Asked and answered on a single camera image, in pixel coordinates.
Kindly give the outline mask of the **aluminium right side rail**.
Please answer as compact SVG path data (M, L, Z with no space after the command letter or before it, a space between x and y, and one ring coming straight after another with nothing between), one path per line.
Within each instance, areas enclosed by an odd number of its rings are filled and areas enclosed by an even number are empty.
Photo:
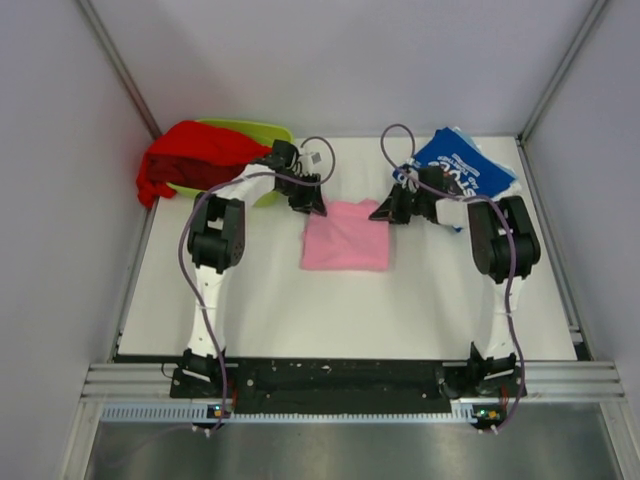
M567 318L568 329L579 361L592 361L594 355L588 339L588 328L584 325L582 312L570 282L564 254L556 235L556 225L551 216L550 204L545 200L541 181L520 136L515 137L524 176L536 209L538 222L547 249L547 255Z

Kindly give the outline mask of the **aluminium left corner post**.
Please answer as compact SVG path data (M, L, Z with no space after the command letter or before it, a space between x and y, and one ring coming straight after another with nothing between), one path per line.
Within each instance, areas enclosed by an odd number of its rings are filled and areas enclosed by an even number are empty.
M146 131L153 139L157 139L162 133L161 128L94 3L90 0L74 0L73 4L97 42L99 49L102 51L119 84L124 89Z

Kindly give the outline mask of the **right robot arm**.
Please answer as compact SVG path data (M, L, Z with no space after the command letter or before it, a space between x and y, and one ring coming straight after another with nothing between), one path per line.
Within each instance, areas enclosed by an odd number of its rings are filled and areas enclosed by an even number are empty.
M440 381L451 399L524 391L523 351L514 311L524 281L541 258L541 246L521 196L498 201L466 198L454 177L437 166L407 176L369 215L371 221L406 225L421 216L469 234L473 264L485 281L479 326L462 367L447 367Z

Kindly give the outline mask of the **green plastic basin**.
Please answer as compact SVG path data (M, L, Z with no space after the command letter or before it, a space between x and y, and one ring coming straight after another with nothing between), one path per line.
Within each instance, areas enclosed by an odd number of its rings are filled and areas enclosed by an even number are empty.
M249 120L235 120L224 118L201 118L197 119L196 121L205 125L226 128L239 132L253 139L257 143L267 147L271 147L275 140L284 140L288 141L289 143L295 142L295 138L292 132L286 127L280 125ZM188 188L172 183L168 183L167 185L171 189L175 190L177 194L187 198L193 199L198 193L201 192L197 189ZM276 192L265 194L255 202L254 207L262 208L273 205L276 202L278 196L279 195Z

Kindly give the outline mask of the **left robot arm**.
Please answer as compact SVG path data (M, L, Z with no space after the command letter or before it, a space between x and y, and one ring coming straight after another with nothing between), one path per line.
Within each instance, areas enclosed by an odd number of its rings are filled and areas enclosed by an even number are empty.
M232 269L243 257L246 245L246 210L266 195L284 195L299 213L325 216L321 186L333 175L333 147L329 172L310 170L320 154L306 154L291 142L276 140L271 151L251 161L228 182L196 195L179 238L178 263L195 297L192 331L181 369L205 396L220 394L227 385L224 360L226 341L219 313Z

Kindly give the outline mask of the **aluminium right corner post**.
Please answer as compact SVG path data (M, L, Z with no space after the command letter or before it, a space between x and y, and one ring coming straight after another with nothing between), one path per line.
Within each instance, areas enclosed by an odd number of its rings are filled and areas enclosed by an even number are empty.
M559 94L563 84L571 73L575 62L604 20L611 5L612 1L610 0L596 0L590 3L589 9L577 32L572 37L558 66L551 75L521 132L517 136L520 145L525 145L533 137L540 122L551 108L555 97Z

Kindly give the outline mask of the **pink t-shirt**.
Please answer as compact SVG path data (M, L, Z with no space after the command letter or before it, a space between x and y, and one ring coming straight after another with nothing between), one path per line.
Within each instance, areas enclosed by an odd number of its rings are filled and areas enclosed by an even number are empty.
M325 216L312 214L303 234L300 267L307 271L382 272L390 265L390 230L369 219L380 204L331 201Z

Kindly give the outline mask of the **white folded t-shirt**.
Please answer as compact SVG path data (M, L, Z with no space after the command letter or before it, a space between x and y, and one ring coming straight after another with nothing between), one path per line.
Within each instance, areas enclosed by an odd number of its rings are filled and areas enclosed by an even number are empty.
M482 160L477 161L475 168L479 175L475 176L479 195L490 197L494 201L502 198L519 195L522 185L507 152L494 149L491 138L472 140L474 150Z

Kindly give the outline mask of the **blue printed folded t-shirt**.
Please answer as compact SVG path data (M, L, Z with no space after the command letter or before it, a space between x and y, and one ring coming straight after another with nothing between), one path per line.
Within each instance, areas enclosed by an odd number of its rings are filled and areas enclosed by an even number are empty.
M479 171L475 168L482 157L461 139L453 128L445 127L436 131L431 140L423 147L417 148L413 136L411 141L411 155L419 163L418 170L405 170L404 162L396 164L393 169L393 187L402 185L411 191L423 188L432 193L438 190L455 197L484 196L475 192L477 184L475 176ZM466 227L465 215L460 210L460 205L436 195L437 214L445 214L445 224L455 232L460 232Z

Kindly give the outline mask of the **red t-shirt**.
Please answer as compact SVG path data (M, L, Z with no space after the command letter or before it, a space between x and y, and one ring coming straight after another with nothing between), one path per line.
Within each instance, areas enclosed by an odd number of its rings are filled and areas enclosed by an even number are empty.
M145 151L137 178L137 198L146 208L172 198L174 185L196 190L233 180L251 161L271 152L250 137L224 127L182 121Z

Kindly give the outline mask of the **aluminium corner post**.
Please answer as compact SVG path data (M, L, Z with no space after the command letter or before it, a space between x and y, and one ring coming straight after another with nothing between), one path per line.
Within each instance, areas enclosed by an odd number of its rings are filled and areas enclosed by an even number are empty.
M521 132L517 136L520 145L525 145L533 137L540 122L551 108L555 97L559 94L563 84L571 73L575 62L604 20L611 5L612 1L610 0L596 0L590 3L589 9L577 32L572 37L558 66L551 75Z
M90 0L74 0L73 4L97 42L99 49L102 51L119 84L124 89L146 131L153 139L157 139L162 133L161 128L94 3Z

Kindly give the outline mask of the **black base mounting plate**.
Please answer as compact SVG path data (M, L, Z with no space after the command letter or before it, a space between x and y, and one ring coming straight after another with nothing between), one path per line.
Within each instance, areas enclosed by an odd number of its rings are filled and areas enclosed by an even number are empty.
M446 413L463 397L515 398L515 356L465 361L230 357L187 353L172 375L175 399L227 397L238 414Z

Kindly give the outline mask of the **aluminium front frame rail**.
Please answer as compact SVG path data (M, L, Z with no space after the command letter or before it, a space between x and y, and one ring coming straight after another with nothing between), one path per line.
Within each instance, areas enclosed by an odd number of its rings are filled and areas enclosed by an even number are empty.
M84 402L168 402L171 380L159 364L92 364ZM596 403L625 399L616 366L607 361L530 362L526 403Z

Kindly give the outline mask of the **light blue folded t-shirt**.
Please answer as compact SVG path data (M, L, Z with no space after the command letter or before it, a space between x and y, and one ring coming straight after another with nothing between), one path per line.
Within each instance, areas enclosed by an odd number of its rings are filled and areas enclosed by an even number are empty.
M473 138L468 135L467 133L463 132L459 127L454 127L453 131L461 138L463 139L467 144L469 144L471 147L476 148L477 145L475 143L475 141L473 140Z

